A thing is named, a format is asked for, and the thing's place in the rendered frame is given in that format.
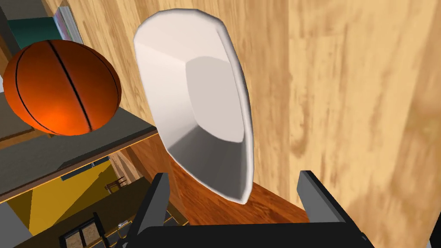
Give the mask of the teal book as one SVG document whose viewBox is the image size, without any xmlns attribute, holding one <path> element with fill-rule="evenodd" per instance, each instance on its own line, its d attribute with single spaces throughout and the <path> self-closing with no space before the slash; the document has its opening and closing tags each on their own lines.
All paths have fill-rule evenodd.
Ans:
<svg viewBox="0 0 441 248">
<path fill-rule="evenodd" d="M 8 20 L 8 25 L 21 49 L 43 40 L 61 40 L 52 17 Z"/>
</svg>

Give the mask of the orange basketball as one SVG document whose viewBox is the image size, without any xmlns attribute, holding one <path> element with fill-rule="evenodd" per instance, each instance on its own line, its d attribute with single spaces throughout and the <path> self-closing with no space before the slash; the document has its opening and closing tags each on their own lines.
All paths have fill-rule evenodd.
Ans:
<svg viewBox="0 0 441 248">
<path fill-rule="evenodd" d="M 11 109 L 45 133 L 76 136 L 108 123 L 120 107 L 121 82 L 94 49 L 68 40 L 44 40 L 12 57 L 3 74 Z"/>
</svg>

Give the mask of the pale striped book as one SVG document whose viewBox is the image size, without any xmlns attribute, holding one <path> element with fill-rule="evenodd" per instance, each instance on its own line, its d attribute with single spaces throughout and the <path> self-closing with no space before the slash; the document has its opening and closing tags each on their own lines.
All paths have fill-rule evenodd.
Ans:
<svg viewBox="0 0 441 248">
<path fill-rule="evenodd" d="M 63 40 L 84 44 L 69 6 L 59 6 L 53 20 Z"/>
</svg>

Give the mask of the white bowl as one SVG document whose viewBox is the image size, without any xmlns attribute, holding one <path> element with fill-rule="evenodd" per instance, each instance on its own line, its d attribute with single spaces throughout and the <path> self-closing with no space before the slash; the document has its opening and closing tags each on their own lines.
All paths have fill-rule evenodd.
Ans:
<svg viewBox="0 0 441 248">
<path fill-rule="evenodd" d="M 139 26 L 133 42 L 169 155 L 207 189 L 245 204 L 254 178 L 252 112 L 224 23 L 198 9 L 163 10 Z"/>
</svg>

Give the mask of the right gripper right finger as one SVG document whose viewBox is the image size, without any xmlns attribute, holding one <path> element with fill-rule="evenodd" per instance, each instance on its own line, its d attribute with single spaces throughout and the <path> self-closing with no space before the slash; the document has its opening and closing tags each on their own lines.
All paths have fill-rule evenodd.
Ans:
<svg viewBox="0 0 441 248">
<path fill-rule="evenodd" d="M 297 193 L 310 222 L 349 222 L 349 216 L 312 171 L 300 171 Z"/>
</svg>

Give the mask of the small wooden chair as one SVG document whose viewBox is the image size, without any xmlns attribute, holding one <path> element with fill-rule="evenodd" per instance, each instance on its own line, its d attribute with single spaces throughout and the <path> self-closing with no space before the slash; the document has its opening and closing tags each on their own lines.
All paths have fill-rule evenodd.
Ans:
<svg viewBox="0 0 441 248">
<path fill-rule="evenodd" d="M 126 187 L 126 185 L 127 185 L 126 181 L 127 180 L 125 179 L 125 177 L 122 176 L 122 177 L 119 177 L 117 180 L 115 180 L 109 184 L 106 184 L 104 188 L 109 192 L 109 194 L 112 194 L 113 188 L 122 189 L 122 188 Z"/>
</svg>

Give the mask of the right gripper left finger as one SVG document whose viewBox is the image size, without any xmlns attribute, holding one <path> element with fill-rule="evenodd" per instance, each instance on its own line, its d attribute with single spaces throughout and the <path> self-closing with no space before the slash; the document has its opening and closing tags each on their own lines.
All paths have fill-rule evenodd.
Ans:
<svg viewBox="0 0 441 248">
<path fill-rule="evenodd" d="M 168 173 L 155 175 L 128 231 L 134 238 L 151 226 L 163 226 L 168 207 L 170 185 Z"/>
</svg>

